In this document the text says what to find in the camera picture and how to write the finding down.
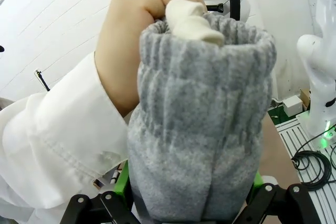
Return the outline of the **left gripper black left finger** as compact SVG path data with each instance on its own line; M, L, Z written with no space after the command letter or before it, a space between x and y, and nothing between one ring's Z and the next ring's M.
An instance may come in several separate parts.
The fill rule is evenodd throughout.
M89 198L74 195L64 212L61 224L78 223L134 223L134 200L129 180L129 166L124 164L113 189Z

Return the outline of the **person's right hand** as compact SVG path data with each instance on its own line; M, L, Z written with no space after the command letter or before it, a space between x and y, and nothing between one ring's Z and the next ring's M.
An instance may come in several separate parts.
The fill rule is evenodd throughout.
M139 103L136 83L140 35L164 17L169 1L111 0L95 50L95 64L107 95L122 116Z

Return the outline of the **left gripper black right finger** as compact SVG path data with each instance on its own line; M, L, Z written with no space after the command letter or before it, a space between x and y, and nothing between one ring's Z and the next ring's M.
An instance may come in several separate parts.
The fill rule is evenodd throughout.
M265 183L257 173L246 204L240 213L240 223L263 223L267 216L276 216L281 223L317 222L316 208L303 184L292 184L283 189Z

